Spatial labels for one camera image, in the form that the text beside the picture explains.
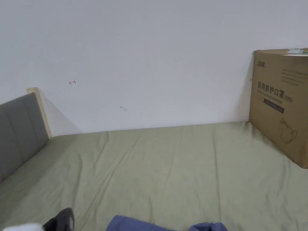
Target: white wall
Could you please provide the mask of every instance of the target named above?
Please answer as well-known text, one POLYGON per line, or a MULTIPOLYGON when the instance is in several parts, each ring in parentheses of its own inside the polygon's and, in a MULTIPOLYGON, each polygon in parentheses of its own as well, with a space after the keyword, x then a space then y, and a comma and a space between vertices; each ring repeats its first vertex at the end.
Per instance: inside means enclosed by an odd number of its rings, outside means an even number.
POLYGON ((0 103, 38 87, 54 136, 247 120, 252 51, 308 47, 307 9, 307 0, 2 0, 0 103))

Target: wooden bed frame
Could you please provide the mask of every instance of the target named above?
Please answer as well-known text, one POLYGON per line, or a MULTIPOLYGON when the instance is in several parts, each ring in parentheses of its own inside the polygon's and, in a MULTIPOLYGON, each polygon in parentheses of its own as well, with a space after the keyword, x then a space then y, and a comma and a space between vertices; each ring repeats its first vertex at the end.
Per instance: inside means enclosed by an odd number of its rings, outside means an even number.
POLYGON ((36 98, 38 100, 38 105, 39 105, 40 111, 42 113, 42 117, 43 117, 43 120, 44 120, 44 124, 45 124, 45 128, 46 128, 46 131, 47 131, 47 134, 48 134, 48 138, 50 139, 52 137, 52 135, 51 135, 50 127, 49 127, 48 120, 47 120, 47 117, 46 117, 46 113, 45 113, 45 110, 44 110, 44 107, 43 107, 41 95, 39 93, 39 89, 37 87, 31 87, 31 88, 27 89, 27 93, 28 94, 35 93, 36 98))

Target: black object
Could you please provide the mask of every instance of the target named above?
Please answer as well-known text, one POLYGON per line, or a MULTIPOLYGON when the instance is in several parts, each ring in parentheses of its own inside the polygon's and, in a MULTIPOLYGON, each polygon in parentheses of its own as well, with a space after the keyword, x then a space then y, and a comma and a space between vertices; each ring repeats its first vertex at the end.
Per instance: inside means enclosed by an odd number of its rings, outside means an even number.
POLYGON ((63 209, 43 225, 45 231, 74 231, 75 219, 71 208, 63 209))

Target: green bed sheet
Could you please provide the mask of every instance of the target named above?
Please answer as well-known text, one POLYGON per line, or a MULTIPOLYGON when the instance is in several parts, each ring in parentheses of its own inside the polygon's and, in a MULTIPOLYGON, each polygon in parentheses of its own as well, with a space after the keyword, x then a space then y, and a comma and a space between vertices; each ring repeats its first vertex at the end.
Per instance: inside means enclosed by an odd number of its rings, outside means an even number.
POLYGON ((308 230, 308 170, 248 122, 67 135, 0 184, 0 230, 72 207, 75 230, 116 214, 175 230, 308 230))

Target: white object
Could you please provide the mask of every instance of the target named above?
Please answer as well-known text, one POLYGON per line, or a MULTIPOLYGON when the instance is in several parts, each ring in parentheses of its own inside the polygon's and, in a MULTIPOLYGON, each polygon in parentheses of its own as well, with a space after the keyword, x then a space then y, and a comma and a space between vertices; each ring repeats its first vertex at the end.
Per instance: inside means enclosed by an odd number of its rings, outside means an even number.
POLYGON ((29 223, 5 228, 3 231, 44 231, 41 224, 29 223))

